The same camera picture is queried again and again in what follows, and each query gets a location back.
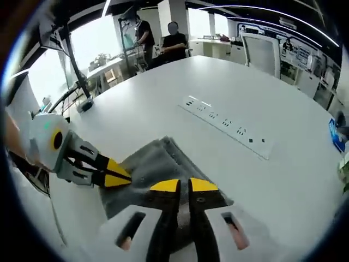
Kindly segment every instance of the white office chair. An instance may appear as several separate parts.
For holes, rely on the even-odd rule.
[[[246,65],[280,79],[280,48],[277,39],[260,34],[241,33]]]

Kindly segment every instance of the person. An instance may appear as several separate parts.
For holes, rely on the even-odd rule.
[[[19,128],[7,111],[5,111],[5,145],[9,151],[28,160],[21,145]]]
[[[246,32],[246,26],[242,25],[239,31],[239,36],[241,37],[241,33],[244,33],[244,32]]]
[[[187,45],[184,34],[179,33],[178,23],[170,22],[167,25],[170,35],[164,38],[162,54],[153,59],[148,69],[161,66],[168,62],[177,61],[186,57],[185,47]]]
[[[282,51],[286,52],[286,50],[293,51],[293,46],[291,44],[290,38],[287,38],[284,44],[282,45]]]
[[[141,20],[139,15],[137,15],[136,19],[138,24],[137,31],[136,31],[136,37],[137,37],[136,45],[144,46],[145,61],[149,65],[153,59],[153,46],[155,45],[153,32],[150,24],[147,21]]]

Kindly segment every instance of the white table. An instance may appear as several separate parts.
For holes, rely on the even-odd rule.
[[[276,144],[269,160],[180,108],[188,95],[236,115]],[[220,59],[195,56],[137,75],[94,100],[71,127],[101,153],[121,162],[153,139],[172,136],[183,152],[271,236],[311,248],[341,198],[341,159],[328,130],[331,115],[315,101],[268,74]],[[52,176],[51,198],[71,245],[105,221],[97,189]]]

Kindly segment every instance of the wall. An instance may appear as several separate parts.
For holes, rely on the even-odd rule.
[[[214,14],[209,14],[209,30],[211,32],[211,35],[216,34],[216,26],[215,26],[215,19],[214,19]]]
[[[155,40],[155,45],[158,45],[161,38],[161,27],[158,9],[140,10],[137,12],[137,14],[142,20],[145,20],[150,24]]]
[[[228,30],[229,30],[229,35],[228,37],[237,37],[237,24],[235,21],[228,19]]]
[[[21,86],[17,90],[14,99],[7,107],[7,112],[15,120],[19,129],[25,128],[25,119],[29,111],[37,112],[39,104],[34,96],[29,78],[23,80]]]
[[[186,9],[184,0],[170,0],[171,20],[178,23],[182,34],[188,34],[189,20],[186,18]]]
[[[343,47],[342,67],[337,85],[337,94],[345,107],[349,108],[349,54]]]
[[[285,40],[286,38],[291,37],[291,44],[301,46],[302,48],[307,49],[311,54],[318,55],[319,47],[315,43],[309,40],[303,40],[303,39],[301,40],[301,38],[297,34],[291,34],[291,33],[285,32],[282,29],[279,29],[274,26],[265,26],[259,23],[254,23],[249,21],[234,21],[234,23],[231,23],[231,26],[233,25],[235,25],[235,28],[233,31],[236,34],[235,36],[239,35],[239,27],[241,25],[246,25],[246,28],[256,29],[259,31],[259,34],[264,34],[265,30],[270,30],[275,32],[278,35],[279,39]]]
[[[191,34],[190,34],[190,24],[189,24],[189,11],[186,10],[186,20],[188,21],[187,27],[188,27],[188,36],[189,39],[191,39]]]
[[[337,85],[337,95],[344,107],[338,99],[333,98],[328,111],[335,116],[339,110],[343,110],[347,121],[349,121],[349,54],[344,47],[342,50],[342,66]]]
[[[116,39],[118,40],[119,45],[122,46],[120,26],[119,26],[119,21],[118,21],[119,18],[120,18],[120,15],[113,16],[113,22],[114,22],[114,27],[115,27],[115,32],[116,32]]]
[[[158,4],[159,20],[161,36],[165,37],[169,34],[167,25],[171,22],[171,10],[169,0],[163,0]]]

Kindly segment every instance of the chair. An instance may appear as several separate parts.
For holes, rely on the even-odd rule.
[[[159,45],[155,46],[155,57],[159,56],[161,54],[161,47],[164,44],[164,38],[165,37],[161,37],[160,41],[159,41]],[[185,40],[186,40],[185,55],[186,55],[186,57],[191,57],[192,49],[189,48],[189,35],[188,34],[185,34]]]
[[[241,33],[246,65],[280,79],[280,47],[277,39],[260,34]]]

